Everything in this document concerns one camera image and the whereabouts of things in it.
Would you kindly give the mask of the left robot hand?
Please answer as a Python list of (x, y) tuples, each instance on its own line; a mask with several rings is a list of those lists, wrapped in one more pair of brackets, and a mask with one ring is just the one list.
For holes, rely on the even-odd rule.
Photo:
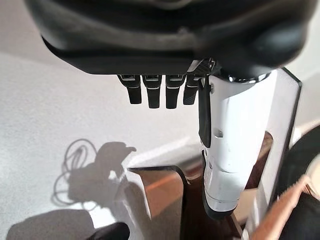
[(132, 104), (198, 97), (203, 205), (236, 208), (263, 142), (277, 69), (303, 49), (315, 0), (28, 0), (46, 47), (92, 75), (117, 75)]

